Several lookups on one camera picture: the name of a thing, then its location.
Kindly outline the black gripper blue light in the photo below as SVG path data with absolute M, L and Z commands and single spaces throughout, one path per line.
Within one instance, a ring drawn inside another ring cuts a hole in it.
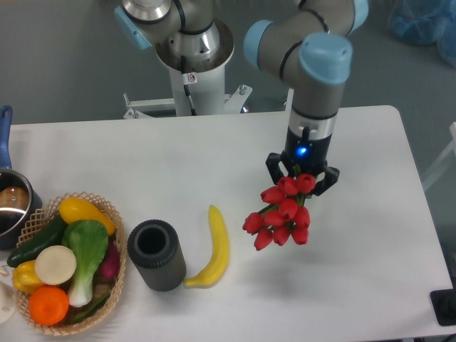
M 270 152 L 266 158 L 266 168 L 272 182 L 278 185 L 282 177 L 297 176 L 296 166 L 301 174 L 317 176 L 323 172 L 310 195 L 320 196 L 338 182 L 340 170 L 327 166 L 327 153 L 331 136 L 320 140 L 302 140 L 291 130 L 287 131 L 285 148 L 282 153 Z

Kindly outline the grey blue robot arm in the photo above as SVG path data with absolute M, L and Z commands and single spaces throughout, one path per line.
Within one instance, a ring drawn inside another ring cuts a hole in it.
M 314 195 L 338 180 L 327 152 L 353 48 L 350 33 L 365 21 L 367 1 L 299 1 L 297 14 L 281 24 L 262 20 L 244 37 L 243 52 L 255 68 L 293 92 L 284 150 L 266 166 L 273 182 L 284 175 L 318 178 Z M 139 49 L 154 48 L 170 73 L 178 116 L 215 115 L 227 107 L 224 68 L 234 53 L 229 27 L 211 1 L 122 1 L 115 19 Z

